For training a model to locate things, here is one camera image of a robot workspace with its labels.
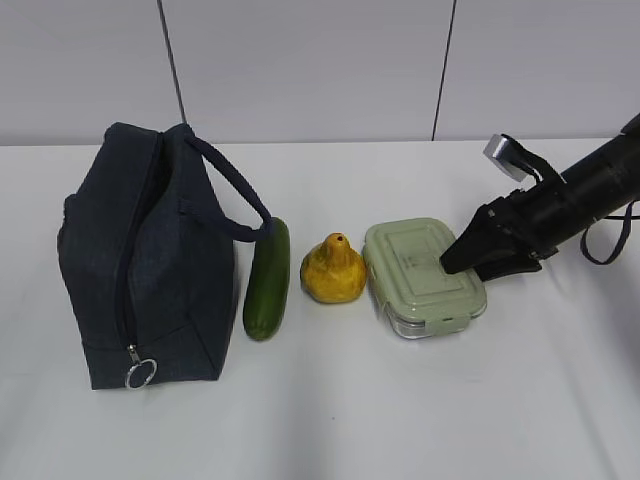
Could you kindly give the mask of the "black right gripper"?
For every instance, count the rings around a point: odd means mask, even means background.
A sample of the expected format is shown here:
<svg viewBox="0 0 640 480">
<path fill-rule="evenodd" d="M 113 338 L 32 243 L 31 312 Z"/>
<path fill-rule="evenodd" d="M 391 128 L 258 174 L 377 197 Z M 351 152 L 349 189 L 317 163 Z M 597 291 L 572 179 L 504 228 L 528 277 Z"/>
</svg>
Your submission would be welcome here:
<svg viewBox="0 0 640 480">
<path fill-rule="evenodd" d="M 540 271 L 538 260 L 558 252 L 540 226 L 540 216 L 555 204 L 558 193 L 556 186 L 539 185 L 527 191 L 514 190 L 481 205 L 468 227 L 440 257 L 444 271 L 459 273 L 475 267 L 481 280 Z"/>
</svg>

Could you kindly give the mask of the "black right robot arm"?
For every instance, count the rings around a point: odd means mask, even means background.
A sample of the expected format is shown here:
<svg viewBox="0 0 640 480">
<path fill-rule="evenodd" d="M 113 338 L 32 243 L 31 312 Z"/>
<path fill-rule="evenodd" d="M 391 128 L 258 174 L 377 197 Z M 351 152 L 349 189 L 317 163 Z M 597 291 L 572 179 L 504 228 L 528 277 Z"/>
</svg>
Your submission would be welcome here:
<svg viewBox="0 0 640 480">
<path fill-rule="evenodd" d="M 483 150 L 516 181 L 535 180 L 481 205 L 460 237 L 440 258 L 444 271 L 474 270 L 483 281 L 537 272 L 563 242 L 580 238 L 583 256 L 594 264 L 587 232 L 602 219 L 618 219 L 620 236 L 604 264 L 621 254 L 637 220 L 639 200 L 639 120 L 633 118 L 612 140 L 569 167 L 556 171 L 544 158 L 506 134 L 495 134 Z"/>
</svg>

